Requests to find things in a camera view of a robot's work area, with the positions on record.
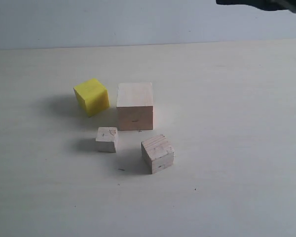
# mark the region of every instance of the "white wall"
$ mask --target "white wall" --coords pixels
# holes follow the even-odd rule
[[[296,38],[296,15],[215,0],[0,0],[0,49]]]

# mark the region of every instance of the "wooden cube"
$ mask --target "wooden cube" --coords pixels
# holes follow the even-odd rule
[[[158,135],[142,142],[142,156],[154,174],[173,165],[174,149],[164,135]]]
[[[108,91],[96,79],[76,85],[74,93],[78,103],[89,117],[110,107]]]
[[[118,133],[116,127],[99,127],[95,139],[99,152],[116,152]]]
[[[119,130],[152,130],[152,84],[120,83],[117,94]]]

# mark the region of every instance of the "tabletop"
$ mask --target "tabletop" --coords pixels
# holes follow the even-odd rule
[[[91,78],[111,107],[88,118]],[[152,82],[155,128],[98,153],[121,82]],[[296,237],[296,39],[0,51],[0,237],[33,236]]]

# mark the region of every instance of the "black object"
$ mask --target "black object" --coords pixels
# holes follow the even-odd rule
[[[216,0],[219,5],[249,5],[264,11],[289,10],[296,13],[296,0]]]

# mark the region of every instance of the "cube face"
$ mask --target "cube face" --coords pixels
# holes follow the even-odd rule
[[[152,84],[120,83],[117,95],[119,130],[153,129]]]
[[[75,86],[74,93],[78,103],[89,117],[110,106],[107,89],[96,79]]]
[[[118,132],[116,127],[99,127],[95,139],[99,152],[116,152]]]
[[[152,174],[171,165],[174,161],[174,149],[163,135],[142,142],[142,156]]]

